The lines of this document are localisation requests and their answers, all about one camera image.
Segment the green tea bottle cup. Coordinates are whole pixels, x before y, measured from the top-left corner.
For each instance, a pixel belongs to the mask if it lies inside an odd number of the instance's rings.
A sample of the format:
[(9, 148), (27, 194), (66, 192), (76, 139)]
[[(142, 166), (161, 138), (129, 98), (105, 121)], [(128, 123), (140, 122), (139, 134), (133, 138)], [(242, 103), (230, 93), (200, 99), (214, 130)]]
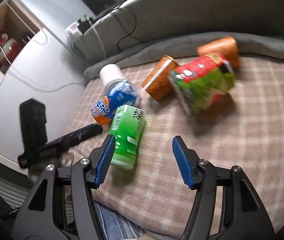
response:
[(109, 130), (115, 137), (111, 164), (126, 170), (134, 168), (145, 122), (145, 114), (141, 109), (130, 105), (118, 107)]

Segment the blue orange bottle cup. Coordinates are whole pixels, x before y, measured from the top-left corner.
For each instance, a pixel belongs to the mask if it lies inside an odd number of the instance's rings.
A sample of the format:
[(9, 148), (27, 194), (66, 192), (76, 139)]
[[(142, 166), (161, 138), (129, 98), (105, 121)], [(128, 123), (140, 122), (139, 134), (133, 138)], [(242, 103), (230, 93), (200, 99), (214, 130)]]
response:
[(100, 100), (91, 107), (91, 115), (100, 125), (107, 125), (115, 116), (118, 107), (122, 105), (133, 106), (140, 95), (128, 79), (121, 80), (114, 85)]

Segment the white paper cup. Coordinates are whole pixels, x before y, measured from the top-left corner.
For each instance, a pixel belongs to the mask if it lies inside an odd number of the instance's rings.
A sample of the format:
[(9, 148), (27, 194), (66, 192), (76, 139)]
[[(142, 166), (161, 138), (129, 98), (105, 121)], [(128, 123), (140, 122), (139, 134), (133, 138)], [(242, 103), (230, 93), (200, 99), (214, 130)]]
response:
[(99, 77), (102, 80), (104, 89), (107, 89), (115, 81), (122, 81), (124, 79), (120, 68), (116, 64), (107, 64), (102, 67)]

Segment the orange patterned paper cup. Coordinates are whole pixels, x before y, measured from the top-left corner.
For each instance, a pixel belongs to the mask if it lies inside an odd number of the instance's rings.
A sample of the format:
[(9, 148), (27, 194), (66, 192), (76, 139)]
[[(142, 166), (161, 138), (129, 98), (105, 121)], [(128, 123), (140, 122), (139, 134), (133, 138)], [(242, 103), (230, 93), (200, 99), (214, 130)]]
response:
[(197, 48), (199, 56), (210, 52), (221, 53), (235, 69), (241, 67), (237, 43), (232, 36), (215, 40)]

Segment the red white vase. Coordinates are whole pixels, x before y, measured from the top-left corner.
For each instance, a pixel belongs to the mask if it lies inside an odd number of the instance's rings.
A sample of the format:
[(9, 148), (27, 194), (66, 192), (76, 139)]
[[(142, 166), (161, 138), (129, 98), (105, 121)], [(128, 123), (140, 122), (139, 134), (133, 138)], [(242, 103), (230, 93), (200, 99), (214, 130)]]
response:
[(21, 51), (20, 44), (6, 33), (0, 31), (0, 63), (9, 67)]

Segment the grey rolled blanket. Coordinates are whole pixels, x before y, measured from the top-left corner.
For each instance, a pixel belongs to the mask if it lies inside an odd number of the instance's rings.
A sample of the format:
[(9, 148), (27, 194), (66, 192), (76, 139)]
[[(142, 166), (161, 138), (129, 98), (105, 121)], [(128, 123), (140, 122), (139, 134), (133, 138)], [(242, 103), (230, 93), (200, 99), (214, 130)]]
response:
[(197, 56), (198, 47), (227, 36), (235, 39), (240, 54), (256, 54), (284, 60), (284, 36), (209, 32), (176, 36), (132, 46), (89, 66), (84, 71), (84, 76), (88, 81), (99, 77), (100, 70), (107, 64), (127, 68), (160, 60), (164, 55), (169, 55), (174, 59)]

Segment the white power strip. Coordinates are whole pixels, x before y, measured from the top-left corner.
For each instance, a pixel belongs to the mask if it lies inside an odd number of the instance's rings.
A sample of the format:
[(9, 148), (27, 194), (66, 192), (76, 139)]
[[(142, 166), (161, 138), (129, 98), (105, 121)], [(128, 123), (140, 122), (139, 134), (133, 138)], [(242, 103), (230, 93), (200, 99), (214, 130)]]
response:
[(65, 29), (65, 34), (66, 36), (69, 37), (78, 37), (82, 36), (83, 34), (78, 30), (77, 26), (79, 25), (78, 22), (75, 21), (71, 23), (66, 29)]

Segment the grey sofa back cushion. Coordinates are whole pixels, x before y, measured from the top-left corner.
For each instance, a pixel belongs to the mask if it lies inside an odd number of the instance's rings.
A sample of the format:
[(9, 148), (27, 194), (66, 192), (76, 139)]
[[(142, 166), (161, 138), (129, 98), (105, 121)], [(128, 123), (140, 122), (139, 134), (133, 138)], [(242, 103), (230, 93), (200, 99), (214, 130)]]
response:
[(284, 36), (284, 0), (127, 0), (71, 47), (95, 64), (137, 44), (209, 32)]

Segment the wooden wall shelf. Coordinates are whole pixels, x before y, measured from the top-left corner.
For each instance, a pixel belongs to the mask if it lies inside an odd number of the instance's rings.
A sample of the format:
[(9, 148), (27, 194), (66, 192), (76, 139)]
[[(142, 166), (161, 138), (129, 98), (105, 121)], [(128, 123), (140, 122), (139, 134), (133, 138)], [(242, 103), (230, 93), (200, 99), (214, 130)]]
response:
[(42, 26), (17, 0), (0, 0), (0, 73), (5, 75), (22, 48)]

